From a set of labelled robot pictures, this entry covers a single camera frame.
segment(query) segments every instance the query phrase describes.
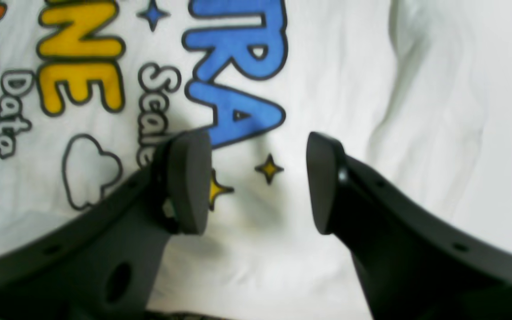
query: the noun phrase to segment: white t-shirt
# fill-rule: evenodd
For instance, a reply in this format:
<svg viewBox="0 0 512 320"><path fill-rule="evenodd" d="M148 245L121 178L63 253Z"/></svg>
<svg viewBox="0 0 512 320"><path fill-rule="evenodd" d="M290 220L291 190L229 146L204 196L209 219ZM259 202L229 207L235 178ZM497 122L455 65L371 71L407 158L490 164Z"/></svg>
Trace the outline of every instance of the white t-shirt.
<svg viewBox="0 0 512 320"><path fill-rule="evenodd" d="M214 147L208 227L171 239L150 310L370 319L348 249L313 223L311 131L512 249L512 2L2 2L0 255L195 128Z"/></svg>

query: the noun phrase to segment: blue letter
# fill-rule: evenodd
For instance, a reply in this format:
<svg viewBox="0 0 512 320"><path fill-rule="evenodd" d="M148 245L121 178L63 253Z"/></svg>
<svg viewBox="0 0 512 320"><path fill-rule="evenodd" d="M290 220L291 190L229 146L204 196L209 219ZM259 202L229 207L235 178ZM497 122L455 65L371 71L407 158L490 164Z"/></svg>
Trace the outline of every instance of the blue letter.
<svg viewBox="0 0 512 320"><path fill-rule="evenodd" d="M193 81L186 92L192 101L213 108L215 125L208 128L213 148L266 133L286 119L279 105L221 85Z"/></svg>
<svg viewBox="0 0 512 320"><path fill-rule="evenodd" d="M197 18L262 18L259 26L187 31L183 36L185 49L208 52L195 68L195 78L212 82L229 61L245 77L255 80L270 79L282 69L287 57L283 0L192 0L189 10ZM262 54L255 49L262 49Z"/></svg>

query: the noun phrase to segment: yellow star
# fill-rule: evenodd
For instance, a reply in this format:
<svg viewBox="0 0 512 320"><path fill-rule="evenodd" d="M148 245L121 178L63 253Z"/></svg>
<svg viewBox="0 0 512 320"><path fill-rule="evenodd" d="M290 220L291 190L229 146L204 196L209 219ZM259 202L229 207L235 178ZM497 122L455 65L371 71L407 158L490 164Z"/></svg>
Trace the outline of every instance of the yellow star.
<svg viewBox="0 0 512 320"><path fill-rule="evenodd" d="M231 194L234 192L234 188L222 186L217 181L217 172L213 169L211 174L211 198L209 199L209 209L215 210L215 201L218 196L223 194Z"/></svg>
<svg viewBox="0 0 512 320"><path fill-rule="evenodd" d="M257 166L254 168L257 172L260 172L264 174L266 177L266 182L268 182L268 185L272 184L272 180L274 179L274 176L278 174L279 172L284 171L284 168L281 166L278 166L274 163L274 158L272 158L272 154L268 154L268 158L266 159L266 162L264 164L260 164L260 166Z"/></svg>

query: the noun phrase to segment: black plastic arm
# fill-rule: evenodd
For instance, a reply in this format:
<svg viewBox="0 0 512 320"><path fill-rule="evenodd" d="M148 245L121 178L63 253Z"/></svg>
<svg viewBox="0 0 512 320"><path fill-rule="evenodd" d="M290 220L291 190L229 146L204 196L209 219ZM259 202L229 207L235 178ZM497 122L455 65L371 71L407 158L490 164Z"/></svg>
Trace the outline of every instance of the black plastic arm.
<svg viewBox="0 0 512 320"><path fill-rule="evenodd" d="M315 224L350 249L376 320L512 320L512 254L431 215L342 144L311 133Z"/></svg>
<svg viewBox="0 0 512 320"><path fill-rule="evenodd" d="M91 211L0 257L0 319L143 319L171 235L205 231L211 149L203 132L168 137Z"/></svg>

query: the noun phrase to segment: cloud outline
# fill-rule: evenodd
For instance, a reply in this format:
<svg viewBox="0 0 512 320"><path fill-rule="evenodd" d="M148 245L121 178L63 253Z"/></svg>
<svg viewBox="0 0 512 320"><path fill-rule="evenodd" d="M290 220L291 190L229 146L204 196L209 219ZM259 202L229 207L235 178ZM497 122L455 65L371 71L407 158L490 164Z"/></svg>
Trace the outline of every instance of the cloud outline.
<svg viewBox="0 0 512 320"><path fill-rule="evenodd" d="M84 209L93 207L95 204L92 204L92 203L90 203L88 201L85 201L85 203L83 205L81 205L81 206L75 204L73 202L73 200L72 200L71 189L70 189L70 186L68 184L68 177L67 177L67 161L68 161L68 157L70 155L70 152L71 152L73 144L78 139L90 140L94 144L94 146L96 147L96 150L98 150L98 154L100 156L109 156L110 158L113 158L116 161L116 163L118 164L118 174L116 174L116 177L113 180L111 180L110 182L108 182L107 184L102 184L100 186L100 201L104 200L104 194L106 192L106 189L111 187L111 186L114 186L115 184L117 184L120 181L120 179L122 178L122 174L124 172L124 167L122 166L122 160L120 160L119 156L117 156L116 154L114 154L112 152L105 152L102 149L102 146L100 145L98 140L96 140L90 134L80 133L80 134L77 134L77 135L73 136L70 139L70 141L67 144L67 148L64 151L63 159L62 159L62 164L61 164L61 171L62 171L62 176L63 176L63 184L64 184L65 191L67 192L68 203L71 205L71 207L73 209L78 210L78 211L83 211Z"/></svg>

